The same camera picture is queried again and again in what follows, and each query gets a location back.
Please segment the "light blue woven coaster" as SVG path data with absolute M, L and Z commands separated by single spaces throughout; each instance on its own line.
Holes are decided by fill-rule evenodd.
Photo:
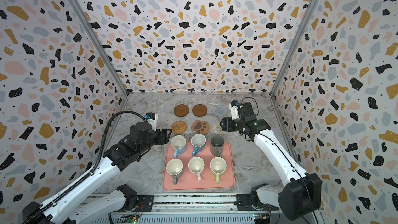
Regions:
M 226 116 L 227 113 L 228 113 L 228 110 L 222 105 L 217 105 L 212 109 L 212 114 L 219 118 Z

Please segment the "woven rattan coaster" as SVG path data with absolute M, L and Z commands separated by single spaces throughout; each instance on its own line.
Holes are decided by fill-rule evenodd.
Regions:
M 182 135 L 187 131 L 188 125 L 184 121 L 175 121 L 172 124 L 171 129 L 174 134 Z

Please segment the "grey mug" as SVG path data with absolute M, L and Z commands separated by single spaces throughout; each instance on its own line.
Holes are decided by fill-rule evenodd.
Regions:
M 210 139 L 210 152 L 216 157 L 222 158 L 222 152 L 224 147 L 225 141 L 224 138 L 220 135 L 214 135 Z

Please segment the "cork paw coaster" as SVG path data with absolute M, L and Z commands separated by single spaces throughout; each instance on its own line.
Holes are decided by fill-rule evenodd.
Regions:
M 211 130 L 211 127 L 207 121 L 196 120 L 192 124 L 191 130 L 195 134 L 207 135 L 209 133 L 209 131 Z

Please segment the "brown wooden coaster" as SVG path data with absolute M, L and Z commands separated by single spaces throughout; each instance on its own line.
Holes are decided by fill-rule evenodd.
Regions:
M 203 117 L 207 114 L 208 109 L 203 104 L 197 104 L 193 107 L 192 112 L 197 117 Z
M 185 104 L 179 104 L 174 108 L 174 114 L 177 117 L 184 117 L 188 115 L 188 113 L 189 113 L 189 107 Z

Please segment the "light blue patterned mug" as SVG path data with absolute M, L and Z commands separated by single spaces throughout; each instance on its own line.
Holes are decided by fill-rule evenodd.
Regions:
M 191 138 L 191 145 L 193 147 L 192 156 L 195 157 L 204 150 L 206 145 L 206 137 L 202 134 L 195 134 Z

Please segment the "multicolour woven coaster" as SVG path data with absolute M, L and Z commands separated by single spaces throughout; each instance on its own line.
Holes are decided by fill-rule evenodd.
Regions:
M 226 134 L 227 134 L 226 131 L 223 131 L 223 130 L 222 130 L 222 128 L 221 128 L 221 126 L 220 126 L 219 123 L 215 123 L 215 124 L 212 126 L 212 130 L 213 130 L 213 132 L 214 132 L 215 134 L 217 134 L 217 135 L 226 135 Z

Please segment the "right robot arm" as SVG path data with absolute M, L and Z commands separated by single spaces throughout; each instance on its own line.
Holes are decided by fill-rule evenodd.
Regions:
M 262 184 L 251 189 L 253 207 L 275 206 L 290 221 L 320 209 L 322 180 L 315 173 L 309 174 L 290 156 L 265 120 L 223 118 L 220 126 L 224 132 L 238 131 L 249 138 L 267 156 L 280 177 L 283 188 Z

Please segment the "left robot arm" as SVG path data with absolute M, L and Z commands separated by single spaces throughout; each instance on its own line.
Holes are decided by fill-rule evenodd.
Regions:
M 31 202 L 22 211 L 25 224 L 77 224 L 116 210 L 133 210 L 138 205 L 137 192 L 127 184 L 111 194 L 92 202 L 86 209 L 80 204 L 106 181 L 122 172 L 130 164 L 140 162 L 152 146 L 169 142 L 171 129 L 153 130 L 148 122 L 131 126 L 129 135 L 106 150 L 99 162 L 68 187 L 45 200 Z

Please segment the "pink silicone tray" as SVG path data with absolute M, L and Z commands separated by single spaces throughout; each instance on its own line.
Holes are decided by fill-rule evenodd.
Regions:
M 177 180 L 174 179 L 168 169 L 168 164 L 174 159 L 175 150 L 169 145 L 166 151 L 164 175 L 162 186 L 167 191 L 177 190 L 201 190 L 231 188 L 235 185 L 234 166 L 232 161 L 231 145 L 225 142 L 222 158 L 226 162 L 223 174 L 216 176 L 210 167 L 210 162 L 215 156 L 210 152 L 210 142 L 206 142 L 204 150 L 197 156 L 193 156 L 194 147 L 190 142 L 186 143 L 186 151 L 177 159 L 183 164 Z

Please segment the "teal handled cream mug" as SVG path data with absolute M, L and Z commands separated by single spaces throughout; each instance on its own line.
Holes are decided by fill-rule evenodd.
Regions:
M 183 174 L 183 162 L 177 158 L 170 160 L 166 165 L 166 171 L 173 178 L 173 184 L 177 185 Z

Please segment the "green handled cream mug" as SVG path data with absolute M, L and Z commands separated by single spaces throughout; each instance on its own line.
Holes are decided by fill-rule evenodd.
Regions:
M 210 170 L 212 174 L 216 177 L 216 183 L 220 183 L 220 177 L 225 173 L 227 170 L 227 163 L 221 157 L 214 157 L 210 161 Z

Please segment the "pink handled cream mug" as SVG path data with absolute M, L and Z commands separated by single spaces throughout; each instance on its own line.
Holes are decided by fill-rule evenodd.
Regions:
M 204 160 L 200 157 L 193 157 L 190 159 L 188 163 L 188 168 L 190 172 L 197 177 L 198 181 L 201 182 L 202 181 L 201 174 L 205 169 Z

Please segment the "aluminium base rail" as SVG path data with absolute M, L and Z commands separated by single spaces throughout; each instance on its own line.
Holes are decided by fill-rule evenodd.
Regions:
M 289 224 L 273 205 L 255 207 L 247 192 L 140 194 L 131 211 L 120 197 L 93 194 L 67 218 L 76 224 Z

